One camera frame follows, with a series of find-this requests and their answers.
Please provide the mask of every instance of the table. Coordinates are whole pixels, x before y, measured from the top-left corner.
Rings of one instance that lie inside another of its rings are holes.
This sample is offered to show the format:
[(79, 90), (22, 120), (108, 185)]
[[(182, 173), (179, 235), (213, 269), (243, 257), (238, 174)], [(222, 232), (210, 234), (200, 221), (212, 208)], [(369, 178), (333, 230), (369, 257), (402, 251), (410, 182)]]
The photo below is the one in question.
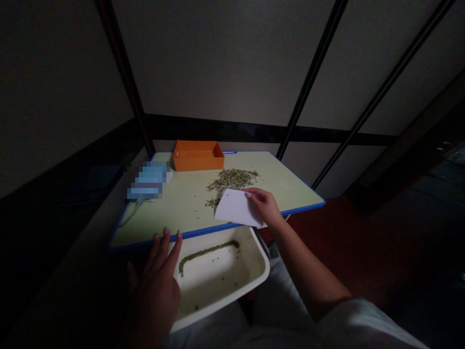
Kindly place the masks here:
[[(174, 177), (164, 188), (161, 198), (153, 203), (143, 203), (129, 222), (118, 227), (135, 203), (126, 206), (108, 242), (109, 251), (149, 244), (154, 233), (161, 234), (165, 226), (173, 234), (172, 241), (178, 229), (186, 239), (239, 226), (215, 220), (214, 209), (205, 206), (207, 200), (220, 197), (216, 191), (208, 192), (206, 187), (218, 178), (221, 170), (176, 172), (172, 152), (156, 153), (152, 161), (170, 161)], [(326, 203), (268, 151), (225, 152), (224, 168), (257, 171), (260, 177), (254, 186), (273, 193), (283, 216), (322, 207)]]

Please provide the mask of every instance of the white cord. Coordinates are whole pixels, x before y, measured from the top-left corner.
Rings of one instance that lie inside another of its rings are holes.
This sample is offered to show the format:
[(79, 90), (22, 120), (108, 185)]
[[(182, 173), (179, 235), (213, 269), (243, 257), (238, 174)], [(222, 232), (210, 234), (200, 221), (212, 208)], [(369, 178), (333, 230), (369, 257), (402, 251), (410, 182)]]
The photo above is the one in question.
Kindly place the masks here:
[(144, 202), (144, 199), (137, 199), (136, 202), (137, 202), (136, 207), (134, 207), (131, 214), (129, 216), (127, 216), (127, 218), (123, 222), (121, 222), (120, 225), (118, 225), (119, 228), (121, 228), (123, 225), (128, 223), (129, 220), (136, 214), (136, 211), (139, 209), (140, 205), (142, 205), (142, 203)]

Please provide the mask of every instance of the white card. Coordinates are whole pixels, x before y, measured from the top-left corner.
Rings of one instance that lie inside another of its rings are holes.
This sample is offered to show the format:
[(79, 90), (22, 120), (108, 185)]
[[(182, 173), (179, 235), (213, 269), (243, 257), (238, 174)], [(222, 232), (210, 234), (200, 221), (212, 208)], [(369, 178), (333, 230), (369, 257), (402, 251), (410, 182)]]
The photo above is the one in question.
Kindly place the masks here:
[(215, 219), (262, 228), (263, 220), (242, 190), (226, 189), (215, 212)]

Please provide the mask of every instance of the white sleeve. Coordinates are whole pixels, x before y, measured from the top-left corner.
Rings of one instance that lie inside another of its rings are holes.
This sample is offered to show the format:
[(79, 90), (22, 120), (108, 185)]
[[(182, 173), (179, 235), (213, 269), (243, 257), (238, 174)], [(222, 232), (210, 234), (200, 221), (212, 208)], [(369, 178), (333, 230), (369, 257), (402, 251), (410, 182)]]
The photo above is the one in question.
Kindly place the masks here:
[(365, 299), (344, 301), (318, 323), (323, 348), (427, 348)]

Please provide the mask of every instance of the orange container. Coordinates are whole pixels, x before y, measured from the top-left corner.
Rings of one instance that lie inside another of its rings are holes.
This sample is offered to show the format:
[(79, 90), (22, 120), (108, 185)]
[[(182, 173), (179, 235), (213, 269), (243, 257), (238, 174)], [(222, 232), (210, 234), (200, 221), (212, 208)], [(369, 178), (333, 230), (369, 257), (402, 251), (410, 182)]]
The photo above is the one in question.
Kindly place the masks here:
[(173, 153), (176, 171), (215, 170), (224, 167), (218, 142), (180, 141)]

